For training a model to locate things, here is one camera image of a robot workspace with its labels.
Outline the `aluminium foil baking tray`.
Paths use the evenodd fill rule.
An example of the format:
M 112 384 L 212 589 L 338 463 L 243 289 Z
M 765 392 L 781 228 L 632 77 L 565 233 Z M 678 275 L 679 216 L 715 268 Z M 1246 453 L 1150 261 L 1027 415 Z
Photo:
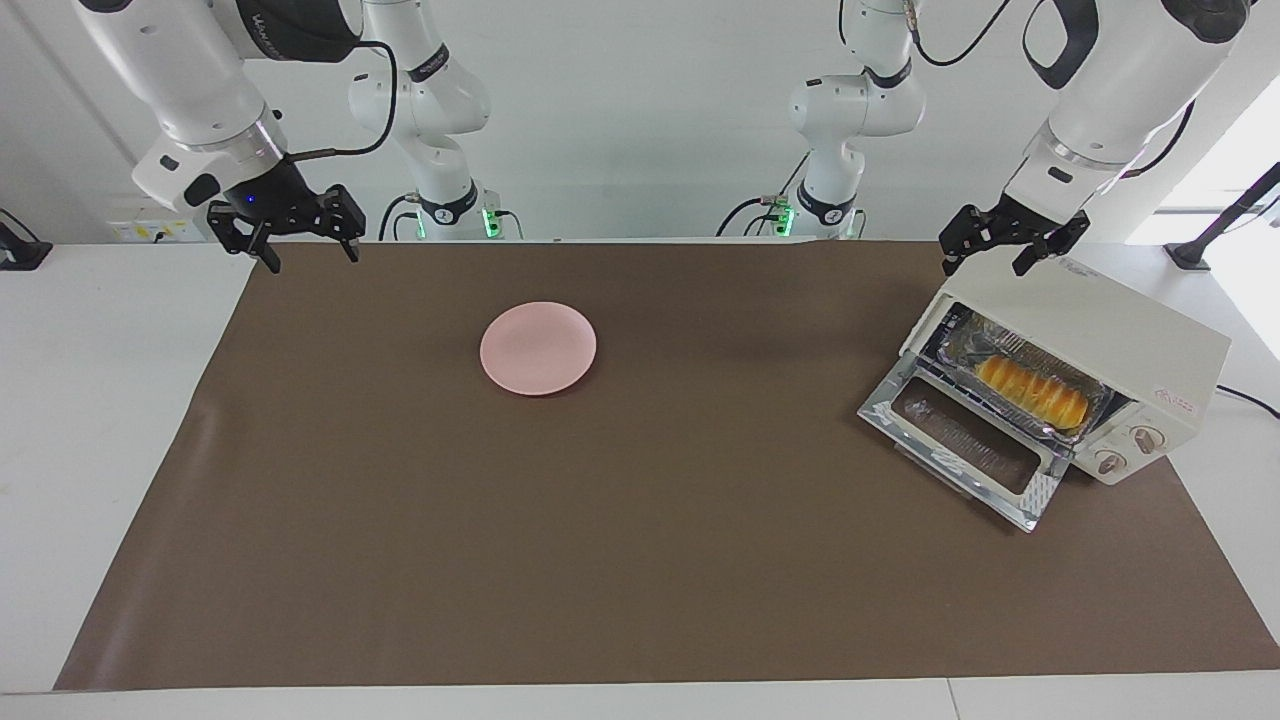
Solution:
M 1073 446 L 1100 423 L 1115 397 L 1110 386 L 969 307 L 957 304 L 954 311 L 951 324 L 943 329 L 933 354 L 964 389 L 998 414 L 1004 413 L 1011 424 L 1036 438 Z M 993 356 L 1009 357 L 1080 391 L 1091 402 L 1085 420 L 1071 430 L 1060 430 L 1010 404 L 975 374 L 977 365 Z

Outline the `golden braided bread loaf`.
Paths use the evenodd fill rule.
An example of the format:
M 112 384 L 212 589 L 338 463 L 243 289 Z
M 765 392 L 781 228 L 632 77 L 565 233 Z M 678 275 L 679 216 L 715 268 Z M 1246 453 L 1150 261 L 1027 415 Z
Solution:
M 988 357 L 975 366 L 975 374 L 1010 404 L 1055 429 L 1079 427 L 1091 409 L 1089 400 L 1080 391 L 1009 357 Z

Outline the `cream toaster oven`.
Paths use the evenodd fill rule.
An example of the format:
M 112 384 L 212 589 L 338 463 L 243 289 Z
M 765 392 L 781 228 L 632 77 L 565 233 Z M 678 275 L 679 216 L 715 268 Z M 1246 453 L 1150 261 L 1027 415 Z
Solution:
M 1201 432 L 1230 348 L 1225 334 L 1070 258 L 1042 261 L 1024 277 L 1012 272 L 1014 258 L 1005 249 L 964 263 L 927 305 L 899 359 L 913 352 L 938 363 L 933 351 L 960 304 L 1102 380 L 1115 397 L 1100 423 L 1070 446 L 1066 474 L 1076 469 L 1106 486 Z M 1142 454 L 1130 436 L 1134 427 L 1165 433 L 1169 451 Z M 1125 477 L 1094 477 L 1101 450 L 1128 460 Z

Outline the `glass oven door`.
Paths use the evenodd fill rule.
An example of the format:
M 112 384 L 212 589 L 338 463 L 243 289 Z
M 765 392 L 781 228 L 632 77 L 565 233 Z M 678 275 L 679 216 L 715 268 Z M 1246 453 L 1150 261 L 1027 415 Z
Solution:
M 1025 533 L 1039 525 L 1073 459 L 1048 427 L 965 372 L 913 352 L 858 414 L 920 468 Z

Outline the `pink round plate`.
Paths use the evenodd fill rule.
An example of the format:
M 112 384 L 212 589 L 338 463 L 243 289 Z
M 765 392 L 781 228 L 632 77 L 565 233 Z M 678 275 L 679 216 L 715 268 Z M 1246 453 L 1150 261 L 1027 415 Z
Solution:
M 525 397 L 557 395 L 577 384 L 598 352 L 594 325 L 570 305 L 538 301 L 504 310 L 479 345 L 486 377 Z

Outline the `brown table mat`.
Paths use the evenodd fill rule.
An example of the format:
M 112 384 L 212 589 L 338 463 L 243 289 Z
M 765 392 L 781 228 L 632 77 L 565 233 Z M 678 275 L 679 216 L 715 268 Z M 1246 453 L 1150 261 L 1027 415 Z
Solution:
M 858 416 L 923 243 L 292 243 L 251 272 L 59 691 L 1211 673 L 1276 644 L 1167 462 L 1023 533 Z M 479 361 L 594 325 L 575 386 Z

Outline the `white wall power outlet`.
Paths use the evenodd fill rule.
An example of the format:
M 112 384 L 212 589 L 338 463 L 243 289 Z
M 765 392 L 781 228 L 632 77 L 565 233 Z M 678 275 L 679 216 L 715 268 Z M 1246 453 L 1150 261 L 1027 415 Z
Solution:
M 210 243 L 211 234 L 196 220 L 186 218 L 141 217 L 108 220 L 119 242 L 125 243 Z

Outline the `black clamp mount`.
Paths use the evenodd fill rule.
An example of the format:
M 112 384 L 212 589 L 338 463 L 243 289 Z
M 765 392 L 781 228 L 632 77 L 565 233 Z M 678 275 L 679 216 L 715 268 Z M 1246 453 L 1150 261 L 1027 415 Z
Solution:
M 52 251 L 22 219 L 0 206 L 0 272 L 32 272 Z

